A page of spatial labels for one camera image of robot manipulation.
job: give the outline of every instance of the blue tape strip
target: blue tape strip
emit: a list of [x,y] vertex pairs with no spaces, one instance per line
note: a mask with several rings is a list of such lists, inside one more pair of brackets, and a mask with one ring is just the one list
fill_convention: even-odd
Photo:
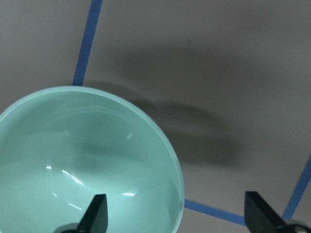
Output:
[[96,31],[96,25],[99,18],[99,13],[101,11],[102,2],[103,0],[92,0],[72,85],[75,86],[83,85],[88,58],[91,53],[91,48]]
[[287,204],[287,207],[283,213],[283,219],[290,219],[293,217],[295,210],[304,194],[308,183],[311,179],[311,156],[309,157],[305,169],[301,173],[299,181],[296,185],[296,188]]
[[216,218],[220,218],[229,222],[233,222],[242,226],[246,226],[245,222],[244,222],[244,217],[240,216],[240,215],[236,215],[233,213],[229,213],[226,211],[222,211],[222,210],[218,210],[215,209],[213,207],[209,207],[206,205],[202,205],[196,202],[193,202],[191,200],[187,200],[185,199],[185,208],[190,209],[190,210],[194,210],[206,215],[210,215]]

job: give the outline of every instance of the light green bowl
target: light green bowl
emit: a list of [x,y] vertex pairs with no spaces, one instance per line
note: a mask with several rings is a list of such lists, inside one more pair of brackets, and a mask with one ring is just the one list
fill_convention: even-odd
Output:
[[52,233],[107,194],[108,233],[175,233],[184,184],[162,130],[101,90],[30,94],[0,115],[0,232]]

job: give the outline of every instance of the black object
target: black object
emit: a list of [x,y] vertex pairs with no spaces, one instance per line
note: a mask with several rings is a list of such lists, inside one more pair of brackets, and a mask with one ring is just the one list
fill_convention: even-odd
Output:
[[245,193],[244,220],[251,233],[311,233],[300,224],[286,224],[257,192]]
[[108,227],[106,194],[94,196],[76,230],[62,233],[105,233]]

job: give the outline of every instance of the blue line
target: blue line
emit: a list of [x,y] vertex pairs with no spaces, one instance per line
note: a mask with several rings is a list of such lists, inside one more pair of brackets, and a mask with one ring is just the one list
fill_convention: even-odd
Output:
[[304,194],[308,183],[311,179],[311,156],[309,157],[305,169],[301,173],[299,181],[296,185],[296,188],[287,204],[287,207],[283,213],[283,219],[290,219],[293,217],[295,210]]
[[218,210],[213,207],[202,205],[191,200],[185,199],[185,208],[191,209],[206,215],[210,215],[216,218],[220,218],[229,222],[233,222],[242,226],[246,226],[244,222],[244,217],[229,213],[226,211]]
[[83,85],[88,58],[91,53],[91,48],[96,31],[96,25],[99,18],[99,13],[101,11],[102,2],[103,0],[92,0],[72,85],[75,86]]

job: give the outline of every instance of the mint green bowl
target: mint green bowl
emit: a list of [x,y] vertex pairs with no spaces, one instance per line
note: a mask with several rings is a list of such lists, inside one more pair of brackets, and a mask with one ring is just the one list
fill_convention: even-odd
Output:
[[0,232],[52,233],[107,194],[108,233],[175,233],[184,205],[176,154],[133,104],[63,86],[0,115]]

